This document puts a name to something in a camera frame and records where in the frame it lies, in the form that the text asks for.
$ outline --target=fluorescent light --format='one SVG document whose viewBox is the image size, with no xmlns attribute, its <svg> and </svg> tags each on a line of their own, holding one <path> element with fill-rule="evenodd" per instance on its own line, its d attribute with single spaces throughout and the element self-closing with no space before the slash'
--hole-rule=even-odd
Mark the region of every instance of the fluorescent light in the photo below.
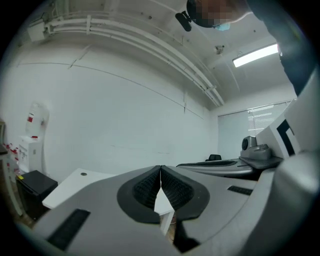
<svg viewBox="0 0 320 256">
<path fill-rule="evenodd" d="M 271 54 L 276 54 L 278 52 L 278 45 L 273 44 L 267 47 L 264 47 L 259 50 L 255 50 L 254 52 L 248 53 L 246 55 L 243 55 L 239 58 L 235 58 L 233 60 L 233 64 L 235 67 L 240 67 L 244 64 L 247 64 L 249 62 L 253 62 L 257 59 L 263 58 L 265 56 L 271 55 Z"/>
<path fill-rule="evenodd" d="M 248 113 L 257 112 L 257 111 L 260 111 L 260 110 L 272 109 L 274 106 L 275 105 L 270 105 L 270 106 L 263 106 L 263 107 L 259 107 L 259 108 L 249 109 Z"/>
</svg>

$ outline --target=white wall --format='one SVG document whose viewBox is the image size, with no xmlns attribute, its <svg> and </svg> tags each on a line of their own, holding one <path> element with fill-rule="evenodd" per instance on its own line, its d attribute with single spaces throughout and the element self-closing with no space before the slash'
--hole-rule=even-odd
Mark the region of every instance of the white wall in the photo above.
<svg viewBox="0 0 320 256">
<path fill-rule="evenodd" d="M 227 101 L 225 105 L 215 108 L 210 112 L 211 115 L 211 128 L 213 133 L 212 149 L 213 152 L 219 154 L 218 143 L 220 143 L 218 138 L 218 116 L 231 114 L 239 111 L 246 110 L 248 108 L 254 108 L 258 106 L 263 106 L 267 104 L 281 103 L 285 101 L 291 101 L 297 98 L 293 86 L 288 84 L 283 84 L 279 86 L 272 87 L 267 90 L 260 91 L 259 93 L 252 93 L 237 99 Z"/>
<path fill-rule="evenodd" d="M 76 168 L 121 174 L 204 161 L 213 138 L 206 96 L 151 56 L 93 39 L 82 58 L 88 37 L 57 38 L 11 61 L 0 87 L 6 142 L 18 145 L 35 100 L 50 112 L 44 172 L 58 182 Z"/>
</svg>

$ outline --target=black slot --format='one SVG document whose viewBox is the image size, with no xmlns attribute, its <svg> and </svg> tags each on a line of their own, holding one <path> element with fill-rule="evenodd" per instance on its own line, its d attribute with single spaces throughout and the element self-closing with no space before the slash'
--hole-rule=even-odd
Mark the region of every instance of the black slot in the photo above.
<svg viewBox="0 0 320 256">
<path fill-rule="evenodd" d="M 76 236 L 89 215 L 89 211 L 76 209 L 48 238 L 48 242 L 64 251 Z"/>
<path fill-rule="evenodd" d="M 228 187 L 228 190 L 239 193 L 239 194 L 247 195 L 247 196 L 250 196 L 253 191 L 253 189 L 239 187 L 239 186 L 230 186 Z"/>
</svg>

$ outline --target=ceiling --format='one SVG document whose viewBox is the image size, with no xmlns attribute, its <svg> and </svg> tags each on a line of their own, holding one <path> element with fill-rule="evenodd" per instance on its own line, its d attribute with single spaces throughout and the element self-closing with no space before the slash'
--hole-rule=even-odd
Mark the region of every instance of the ceiling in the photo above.
<svg viewBox="0 0 320 256">
<path fill-rule="evenodd" d="M 208 77 L 224 101 L 288 84 L 279 56 L 273 54 L 235 68 L 233 59 L 273 44 L 264 23 L 253 14 L 232 23 L 227 31 L 202 28 L 194 23 L 185 32 L 175 19 L 186 10 L 187 0 L 56 0 L 48 6 L 58 14 L 74 12 L 110 12 L 110 19 L 129 24 L 167 42 L 189 60 L 203 65 Z M 224 46 L 217 54 L 216 46 Z"/>
</svg>

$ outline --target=face mask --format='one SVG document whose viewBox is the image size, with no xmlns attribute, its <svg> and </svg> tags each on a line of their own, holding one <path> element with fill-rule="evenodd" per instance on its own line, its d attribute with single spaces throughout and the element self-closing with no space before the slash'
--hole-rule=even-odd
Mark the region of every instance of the face mask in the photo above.
<svg viewBox="0 0 320 256">
<path fill-rule="evenodd" d="M 219 31 L 225 31 L 225 30 L 230 29 L 230 23 L 221 24 L 221 25 L 219 25 L 219 26 L 215 26 L 214 28 L 215 28 L 216 30 L 219 30 Z"/>
</svg>

